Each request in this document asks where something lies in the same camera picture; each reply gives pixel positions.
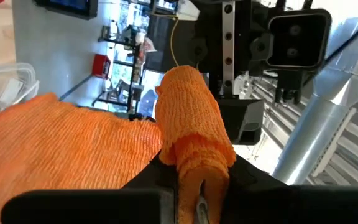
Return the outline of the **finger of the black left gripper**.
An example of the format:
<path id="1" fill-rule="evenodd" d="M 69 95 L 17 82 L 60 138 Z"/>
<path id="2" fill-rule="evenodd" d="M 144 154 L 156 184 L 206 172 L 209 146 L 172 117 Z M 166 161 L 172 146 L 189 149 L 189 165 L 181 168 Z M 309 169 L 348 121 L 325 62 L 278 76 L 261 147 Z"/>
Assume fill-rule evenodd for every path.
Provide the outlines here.
<path id="1" fill-rule="evenodd" d="M 209 75 L 209 90 L 218 102 L 232 144 L 260 141 L 264 102 L 235 92 L 234 80 L 248 70 L 253 0 L 194 0 L 194 60 Z"/>

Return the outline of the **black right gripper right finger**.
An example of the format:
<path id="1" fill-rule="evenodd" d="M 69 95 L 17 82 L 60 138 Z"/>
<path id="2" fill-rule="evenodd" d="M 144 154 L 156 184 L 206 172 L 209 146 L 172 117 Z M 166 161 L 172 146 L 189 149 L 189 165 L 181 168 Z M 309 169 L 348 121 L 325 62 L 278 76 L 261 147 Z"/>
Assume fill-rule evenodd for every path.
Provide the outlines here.
<path id="1" fill-rule="evenodd" d="M 229 177 L 222 224 L 358 224 L 358 187 L 287 185 L 241 156 Z"/>

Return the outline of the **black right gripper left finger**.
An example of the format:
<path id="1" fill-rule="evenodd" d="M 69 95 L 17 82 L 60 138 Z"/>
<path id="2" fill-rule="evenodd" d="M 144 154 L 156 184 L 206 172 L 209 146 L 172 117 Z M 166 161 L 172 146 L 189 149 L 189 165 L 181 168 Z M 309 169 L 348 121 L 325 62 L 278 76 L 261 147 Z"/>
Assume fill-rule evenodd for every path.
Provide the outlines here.
<path id="1" fill-rule="evenodd" d="M 177 173 L 158 157 L 121 189 L 31 190 L 8 200 L 1 224 L 176 224 Z"/>

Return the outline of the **orange elastic bandage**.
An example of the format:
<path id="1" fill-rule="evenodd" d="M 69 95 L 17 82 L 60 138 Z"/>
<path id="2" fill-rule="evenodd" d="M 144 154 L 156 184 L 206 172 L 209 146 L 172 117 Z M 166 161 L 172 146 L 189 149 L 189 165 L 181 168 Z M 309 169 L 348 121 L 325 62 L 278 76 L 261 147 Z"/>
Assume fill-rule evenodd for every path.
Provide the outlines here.
<path id="1" fill-rule="evenodd" d="M 35 189 L 120 189 L 158 156 L 178 175 L 178 221 L 192 224 L 200 193 L 219 224 L 236 153 L 218 104 L 191 66 L 156 88 L 154 121 L 79 108 L 50 93 L 0 112 L 0 211 Z"/>

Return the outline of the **clear plastic bin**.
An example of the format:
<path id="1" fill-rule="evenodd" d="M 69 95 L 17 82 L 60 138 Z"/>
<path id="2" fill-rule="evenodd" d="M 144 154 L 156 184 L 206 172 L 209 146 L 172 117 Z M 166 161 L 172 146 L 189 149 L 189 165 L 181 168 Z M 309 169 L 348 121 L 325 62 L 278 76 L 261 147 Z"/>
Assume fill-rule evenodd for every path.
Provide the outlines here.
<path id="1" fill-rule="evenodd" d="M 0 65 L 0 112 L 35 97 L 39 83 L 28 63 Z"/>

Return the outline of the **black metal shelf rack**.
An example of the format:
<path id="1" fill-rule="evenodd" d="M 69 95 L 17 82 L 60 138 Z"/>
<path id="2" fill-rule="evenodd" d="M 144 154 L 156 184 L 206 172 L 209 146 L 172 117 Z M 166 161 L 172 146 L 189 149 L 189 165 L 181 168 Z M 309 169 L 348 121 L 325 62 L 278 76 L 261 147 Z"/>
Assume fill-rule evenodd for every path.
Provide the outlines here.
<path id="1" fill-rule="evenodd" d="M 135 39 L 132 37 L 134 35 L 130 35 L 130 37 L 125 37 L 121 40 L 123 33 L 117 29 L 117 33 L 111 35 L 111 27 L 110 26 L 102 26 L 101 35 L 98 37 L 98 42 L 108 42 L 113 43 L 114 48 L 116 45 L 122 45 L 124 47 L 129 47 L 132 51 L 129 53 L 130 57 L 133 57 L 132 63 L 121 62 L 118 60 L 111 61 L 110 70 L 114 68 L 114 65 L 122 65 L 131 67 L 131 76 L 128 82 L 120 79 L 113 89 L 103 90 L 98 97 L 92 102 L 92 106 L 96 102 L 108 103 L 112 105 L 125 106 L 126 111 L 129 112 L 132 109 L 132 102 L 134 100 L 139 101 L 140 93 L 143 90 L 141 85 L 136 85 L 140 79 L 140 72 L 142 71 L 142 64 L 140 60 L 141 51 L 140 44 L 135 42 Z"/>

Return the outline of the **red box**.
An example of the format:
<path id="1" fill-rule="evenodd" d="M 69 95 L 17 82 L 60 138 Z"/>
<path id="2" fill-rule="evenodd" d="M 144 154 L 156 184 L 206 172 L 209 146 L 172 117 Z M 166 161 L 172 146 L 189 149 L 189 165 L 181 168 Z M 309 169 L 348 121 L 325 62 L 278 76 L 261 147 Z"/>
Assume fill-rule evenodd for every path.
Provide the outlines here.
<path id="1" fill-rule="evenodd" d="M 95 54 L 92 67 L 92 75 L 108 79 L 108 73 L 111 66 L 111 61 L 107 55 Z"/>

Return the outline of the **silver ventilation duct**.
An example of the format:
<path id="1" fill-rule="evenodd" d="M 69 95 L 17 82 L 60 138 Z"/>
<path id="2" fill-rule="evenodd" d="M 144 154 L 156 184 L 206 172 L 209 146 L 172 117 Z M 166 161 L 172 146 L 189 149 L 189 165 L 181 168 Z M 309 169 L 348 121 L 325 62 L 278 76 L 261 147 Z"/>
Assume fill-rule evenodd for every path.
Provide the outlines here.
<path id="1" fill-rule="evenodd" d="M 317 75 L 313 94 L 287 141 L 273 177 L 301 184 L 332 141 L 350 107 L 358 102 L 358 74 L 333 68 L 340 53 L 358 42 L 358 31 L 337 48 Z"/>

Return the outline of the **black wall screen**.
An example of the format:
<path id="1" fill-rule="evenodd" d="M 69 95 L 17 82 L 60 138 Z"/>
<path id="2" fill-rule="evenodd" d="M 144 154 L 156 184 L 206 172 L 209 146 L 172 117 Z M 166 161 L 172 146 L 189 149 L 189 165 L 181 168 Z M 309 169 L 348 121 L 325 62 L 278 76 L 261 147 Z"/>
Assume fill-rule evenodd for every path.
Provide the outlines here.
<path id="1" fill-rule="evenodd" d="M 48 11 L 90 20 L 97 17 L 98 0 L 34 0 L 38 7 Z"/>

